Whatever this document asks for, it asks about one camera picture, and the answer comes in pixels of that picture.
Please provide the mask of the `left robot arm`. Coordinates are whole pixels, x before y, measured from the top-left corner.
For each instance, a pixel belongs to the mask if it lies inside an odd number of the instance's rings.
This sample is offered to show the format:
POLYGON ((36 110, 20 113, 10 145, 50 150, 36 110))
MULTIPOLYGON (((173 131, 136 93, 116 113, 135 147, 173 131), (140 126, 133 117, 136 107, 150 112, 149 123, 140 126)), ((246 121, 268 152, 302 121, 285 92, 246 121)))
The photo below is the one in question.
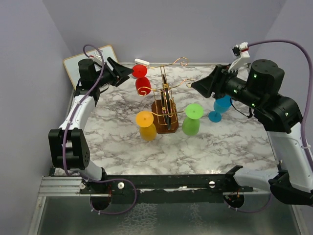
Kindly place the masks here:
POLYGON ((74 103, 65 121, 57 129, 51 129, 48 140, 55 168, 61 168, 66 175, 79 173, 82 178, 89 179, 91 187, 97 193, 107 190, 105 170, 90 159, 84 128, 87 120, 96 107, 104 85, 118 87, 133 73, 112 58, 96 70, 97 62, 92 59, 82 59, 78 62, 79 83, 74 93, 74 103))

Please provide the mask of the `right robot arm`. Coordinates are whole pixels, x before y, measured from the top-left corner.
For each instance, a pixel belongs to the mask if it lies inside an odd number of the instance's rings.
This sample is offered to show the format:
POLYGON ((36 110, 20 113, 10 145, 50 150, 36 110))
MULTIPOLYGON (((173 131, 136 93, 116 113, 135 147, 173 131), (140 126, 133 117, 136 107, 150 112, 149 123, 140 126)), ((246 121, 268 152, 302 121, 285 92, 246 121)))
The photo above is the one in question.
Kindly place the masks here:
POLYGON ((301 136, 304 119, 297 103, 280 95, 285 72, 267 59, 254 61, 246 81, 229 72, 227 66, 217 65, 205 78, 191 84, 203 97, 230 96, 253 110, 270 139, 273 153, 283 163, 273 174, 257 173, 244 168, 225 178, 225 187, 236 191, 241 186, 269 190, 287 205, 313 204, 313 169, 311 151, 301 136))

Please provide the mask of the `red wine glass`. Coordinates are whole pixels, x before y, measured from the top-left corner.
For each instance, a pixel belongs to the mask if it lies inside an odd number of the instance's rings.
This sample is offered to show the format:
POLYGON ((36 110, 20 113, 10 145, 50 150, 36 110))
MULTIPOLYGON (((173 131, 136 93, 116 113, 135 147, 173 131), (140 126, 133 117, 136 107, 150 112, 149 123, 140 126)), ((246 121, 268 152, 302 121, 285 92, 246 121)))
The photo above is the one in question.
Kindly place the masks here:
POLYGON ((144 65, 133 66, 133 77, 136 78, 135 87, 139 96, 145 96, 151 92, 151 83, 145 76, 147 68, 144 65))

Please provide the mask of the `blue wine glass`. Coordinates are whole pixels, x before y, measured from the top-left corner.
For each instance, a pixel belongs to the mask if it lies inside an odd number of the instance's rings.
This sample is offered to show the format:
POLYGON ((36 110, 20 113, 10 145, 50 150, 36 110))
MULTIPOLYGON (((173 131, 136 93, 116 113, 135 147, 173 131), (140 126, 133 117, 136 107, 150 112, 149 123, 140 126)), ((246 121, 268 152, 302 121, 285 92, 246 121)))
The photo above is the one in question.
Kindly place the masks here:
POLYGON ((223 98, 216 99, 213 105, 214 111, 208 114, 210 121, 217 123, 222 120, 222 114, 225 113, 231 106, 231 97, 225 95, 223 98))

